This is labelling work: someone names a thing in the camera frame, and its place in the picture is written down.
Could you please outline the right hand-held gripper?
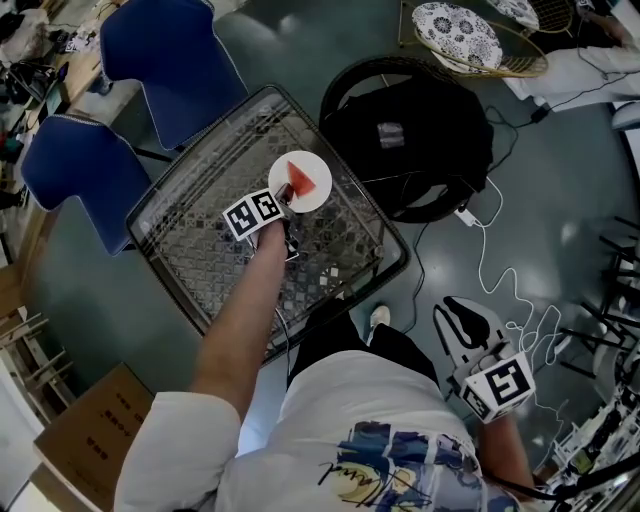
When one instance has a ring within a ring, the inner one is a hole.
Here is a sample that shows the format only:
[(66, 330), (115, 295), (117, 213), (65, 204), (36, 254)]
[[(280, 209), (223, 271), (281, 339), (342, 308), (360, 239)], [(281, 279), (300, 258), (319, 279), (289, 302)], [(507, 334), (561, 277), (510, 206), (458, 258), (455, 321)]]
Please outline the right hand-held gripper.
[(484, 424), (522, 405), (536, 390), (526, 355), (518, 351), (498, 315), (473, 300), (446, 296), (436, 305), (433, 321), (454, 370), (454, 394)]

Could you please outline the red watermelon slice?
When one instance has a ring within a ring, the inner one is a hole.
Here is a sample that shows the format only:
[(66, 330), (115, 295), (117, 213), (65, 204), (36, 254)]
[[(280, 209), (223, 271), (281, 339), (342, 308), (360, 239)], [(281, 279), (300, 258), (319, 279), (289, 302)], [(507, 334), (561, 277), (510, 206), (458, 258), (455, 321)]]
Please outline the red watermelon slice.
[(288, 180), (295, 195), (302, 198), (316, 188), (316, 184), (292, 161), (287, 162)]

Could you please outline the white round plate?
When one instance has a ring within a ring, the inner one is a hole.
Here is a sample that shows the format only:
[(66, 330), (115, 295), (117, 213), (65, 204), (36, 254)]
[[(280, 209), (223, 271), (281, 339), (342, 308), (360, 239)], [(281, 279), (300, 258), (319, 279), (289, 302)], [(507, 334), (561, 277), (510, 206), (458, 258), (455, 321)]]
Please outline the white round plate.
[(322, 206), (332, 190), (332, 175), (328, 165), (315, 153), (296, 150), (280, 156), (271, 166), (268, 176), (268, 187), (273, 195), (280, 187), (289, 183), (287, 162), (296, 164), (315, 184), (310, 194), (292, 201), (289, 208), (298, 214), (312, 212)]

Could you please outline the person's left forearm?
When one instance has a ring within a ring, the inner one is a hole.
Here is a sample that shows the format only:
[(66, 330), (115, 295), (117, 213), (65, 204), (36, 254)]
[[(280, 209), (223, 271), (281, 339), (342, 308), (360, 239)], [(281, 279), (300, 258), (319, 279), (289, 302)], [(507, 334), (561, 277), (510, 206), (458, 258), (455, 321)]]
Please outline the person's left forearm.
[(274, 221), (258, 236), (246, 265), (200, 347), (191, 391), (227, 401), (245, 418), (263, 363), (285, 271), (283, 224)]

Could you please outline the glass top wicker table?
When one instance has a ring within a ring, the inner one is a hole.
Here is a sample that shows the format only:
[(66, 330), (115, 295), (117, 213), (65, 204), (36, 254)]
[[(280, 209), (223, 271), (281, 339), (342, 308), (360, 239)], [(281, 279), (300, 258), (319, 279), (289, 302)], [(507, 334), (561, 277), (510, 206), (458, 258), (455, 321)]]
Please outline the glass top wicker table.
[(263, 87), (201, 132), (127, 219), (132, 240), (174, 303), (205, 333), (252, 257), (225, 210), (265, 189), (277, 159), (319, 156), (331, 174), (315, 210), (286, 210), (298, 243), (287, 263), (265, 352), (277, 359), (311, 331), (309, 315), (343, 295), (354, 307), (401, 273), (407, 243), (312, 119), (282, 88)]

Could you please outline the person's right white shoe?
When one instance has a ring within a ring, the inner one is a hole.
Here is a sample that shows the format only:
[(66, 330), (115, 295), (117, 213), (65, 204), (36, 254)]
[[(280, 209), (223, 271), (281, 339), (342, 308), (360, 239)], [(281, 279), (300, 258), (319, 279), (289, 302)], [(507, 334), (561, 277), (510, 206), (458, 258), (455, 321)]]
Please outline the person's right white shoe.
[(366, 343), (367, 344), (371, 343), (374, 336), (375, 329), (378, 326), (380, 325), (389, 326), (390, 322), (391, 322), (391, 313), (390, 313), (389, 307), (386, 306), (385, 304), (377, 305), (369, 317), (369, 331), (368, 331), (368, 337), (367, 337)]

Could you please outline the person's black trousers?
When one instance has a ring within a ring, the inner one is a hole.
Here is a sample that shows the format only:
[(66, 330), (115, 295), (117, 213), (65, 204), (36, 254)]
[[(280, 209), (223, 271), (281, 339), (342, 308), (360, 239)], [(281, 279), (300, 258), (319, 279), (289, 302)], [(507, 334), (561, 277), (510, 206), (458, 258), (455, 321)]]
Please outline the person's black trousers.
[(367, 353), (389, 360), (424, 375), (439, 386), (433, 363), (406, 334), (391, 326), (380, 325), (375, 329), (371, 343), (367, 344), (361, 339), (348, 312), (336, 315), (342, 303), (340, 299), (332, 299), (309, 316), (308, 320), (314, 329), (299, 345), (287, 386), (311, 365), (346, 351)]

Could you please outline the black metal stand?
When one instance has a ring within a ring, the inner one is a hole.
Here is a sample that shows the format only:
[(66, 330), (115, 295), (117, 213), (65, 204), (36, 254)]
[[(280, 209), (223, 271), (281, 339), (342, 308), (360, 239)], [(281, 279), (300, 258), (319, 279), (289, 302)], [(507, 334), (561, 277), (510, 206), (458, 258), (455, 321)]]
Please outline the black metal stand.
[(580, 342), (593, 356), (593, 368), (561, 365), (602, 385), (629, 385), (640, 373), (640, 223), (620, 216), (613, 220), (629, 230), (628, 240), (599, 237), (613, 252), (611, 266), (601, 272), (605, 293), (598, 306), (581, 303), (582, 311), (595, 322), (595, 331), (561, 330), (567, 341)]

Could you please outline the person's white printed shirt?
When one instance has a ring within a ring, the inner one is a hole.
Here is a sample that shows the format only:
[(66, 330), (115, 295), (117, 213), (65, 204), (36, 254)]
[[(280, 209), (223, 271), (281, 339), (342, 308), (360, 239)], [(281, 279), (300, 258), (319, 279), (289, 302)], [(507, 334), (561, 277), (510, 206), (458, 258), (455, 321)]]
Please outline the person's white printed shirt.
[(520, 512), (486, 482), (429, 378), (365, 352), (298, 374), (266, 445), (237, 451), (227, 401), (164, 392), (127, 454), (114, 512)]

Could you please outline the blue chair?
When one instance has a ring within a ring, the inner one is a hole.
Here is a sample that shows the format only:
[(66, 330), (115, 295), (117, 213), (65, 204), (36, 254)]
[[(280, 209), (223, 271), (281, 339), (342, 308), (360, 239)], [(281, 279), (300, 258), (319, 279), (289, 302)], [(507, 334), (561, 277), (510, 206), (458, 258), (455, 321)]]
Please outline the blue chair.
[(130, 244), (127, 216), (151, 186), (124, 138), (102, 123), (68, 115), (44, 120), (26, 152), (21, 173), (45, 211), (78, 198), (112, 256)]
[(209, 0), (127, 0), (100, 27), (105, 76), (141, 84), (167, 150), (186, 143), (248, 95), (214, 31), (214, 15)]

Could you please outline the patterned round cushion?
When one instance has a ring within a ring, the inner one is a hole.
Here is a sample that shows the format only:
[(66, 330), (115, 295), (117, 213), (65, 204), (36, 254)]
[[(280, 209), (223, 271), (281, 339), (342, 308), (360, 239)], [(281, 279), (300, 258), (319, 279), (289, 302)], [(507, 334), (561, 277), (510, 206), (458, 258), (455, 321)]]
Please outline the patterned round cushion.
[(448, 69), (461, 74), (497, 70), (503, 59), (499, 39), (483, 18), (447, 2), (426, 2), (413, 9), (419, 40)]
[(538, 15), (529, 0), (486, 0), (503, 16), (520, 25), (537, 31), (540, 28)]

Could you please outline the wooden desk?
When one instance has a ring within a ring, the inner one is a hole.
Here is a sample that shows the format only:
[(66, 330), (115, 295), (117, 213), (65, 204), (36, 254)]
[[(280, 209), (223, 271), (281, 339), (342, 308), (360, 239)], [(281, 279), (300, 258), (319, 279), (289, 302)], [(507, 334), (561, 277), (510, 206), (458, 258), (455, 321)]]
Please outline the wooden desk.
[(53, 114), (54, 108), (46, 106), (52, 92), (59, 92), (62, 102), (74, 106), (101, 74), (100, 36), (97, 35), (88, 48), (81, 52), (54, 53), (47, 64), (46, 88), (36, 93), (24, 107), (24, 127), (35, 133), (44, 117), (43, 111)]

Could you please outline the grey white chair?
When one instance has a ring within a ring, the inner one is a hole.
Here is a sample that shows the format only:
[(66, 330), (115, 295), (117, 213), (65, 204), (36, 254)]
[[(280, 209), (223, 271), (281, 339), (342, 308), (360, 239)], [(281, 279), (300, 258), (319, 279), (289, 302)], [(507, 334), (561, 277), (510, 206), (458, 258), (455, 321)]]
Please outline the grey white chair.
[(640, 101), (629, 102), (619, 107), (611, 121), (614, 131), (640, 129)]

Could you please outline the wooden rack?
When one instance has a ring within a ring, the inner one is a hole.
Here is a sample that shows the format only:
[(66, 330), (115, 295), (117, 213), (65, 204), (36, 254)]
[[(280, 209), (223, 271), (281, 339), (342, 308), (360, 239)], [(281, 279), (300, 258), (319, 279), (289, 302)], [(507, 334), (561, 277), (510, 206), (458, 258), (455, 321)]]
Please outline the wooden rack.
[(41, 432), (76, 400), (66, 383), (73, 361), (64, 349), (45, 353), (39, 336), (49, 320), (20, 307), (0, 318), (0, 391)]

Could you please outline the large printed cardboard box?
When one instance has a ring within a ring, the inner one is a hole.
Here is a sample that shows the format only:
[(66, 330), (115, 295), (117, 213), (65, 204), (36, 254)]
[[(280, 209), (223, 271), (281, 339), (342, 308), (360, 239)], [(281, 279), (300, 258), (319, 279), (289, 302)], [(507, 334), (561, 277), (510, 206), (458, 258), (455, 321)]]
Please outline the large printed cardboard box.
[(112, 512), (124, 459), (153, 399), (120, 363), (44, 429), (35, 452), (91, 512)]

